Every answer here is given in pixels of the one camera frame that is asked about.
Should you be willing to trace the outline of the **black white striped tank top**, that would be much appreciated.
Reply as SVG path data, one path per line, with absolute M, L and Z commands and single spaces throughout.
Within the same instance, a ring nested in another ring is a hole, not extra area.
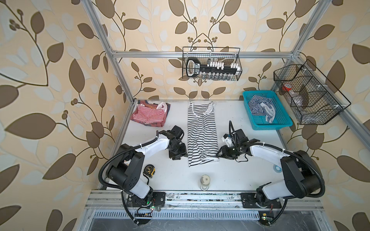
M 215 102 L 188 105 L 188 166 L 218 162 Z

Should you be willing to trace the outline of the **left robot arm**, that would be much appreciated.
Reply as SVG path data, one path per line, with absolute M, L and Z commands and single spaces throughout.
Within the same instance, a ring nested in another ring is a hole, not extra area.
M 146 203 L 153 202 L 153 189 L 140 179 L 144 160 L 164 150 L 168 150 L 172 160 L 187 157 L 186 145 L 182 142 L 184 134 L 180 127 L 174 126 L 171 130 L 157 131 L 152 140 L 143 144 L 121 145 L 118 152 L 100 168 L 99 182 L 108 188 L 134 195 Z

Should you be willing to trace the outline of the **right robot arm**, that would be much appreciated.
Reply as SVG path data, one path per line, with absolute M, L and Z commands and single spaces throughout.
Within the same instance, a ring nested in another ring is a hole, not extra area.
M 232 122 L 228 129 L 229 133 L 223 139 L 231 143 L 222 146 L 217 157 L 229 160 L 237 160 L 240 155 L 257 157 L 276 165 L 283 174 L 282 180 L 259 186 L 255 196 L 247 199 L 248 203 L 266 208 L 281 198 L 320 198 L 325 194 L 324 178 L 305 151 L 291 152 L 258 139 L 248 139 L 243 130 L 234 129 Z

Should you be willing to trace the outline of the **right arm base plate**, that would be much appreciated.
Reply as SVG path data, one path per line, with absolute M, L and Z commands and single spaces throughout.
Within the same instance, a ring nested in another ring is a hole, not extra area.
M 260 208 L 260 209 L 282 208 L 279 199 L 270 200 L 261 193 L 241 193 L 240 198 L 243 208 Z

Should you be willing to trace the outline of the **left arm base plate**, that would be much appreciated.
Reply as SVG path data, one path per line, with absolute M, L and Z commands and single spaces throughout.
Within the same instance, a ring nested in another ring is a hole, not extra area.
M 141 207 L 162 207 L 165 204 L 165 192 L 152 192 L 150 191 L 148 195 L 141 199 L 136 195 L 128 196 L 128 205 L 133 208 Z

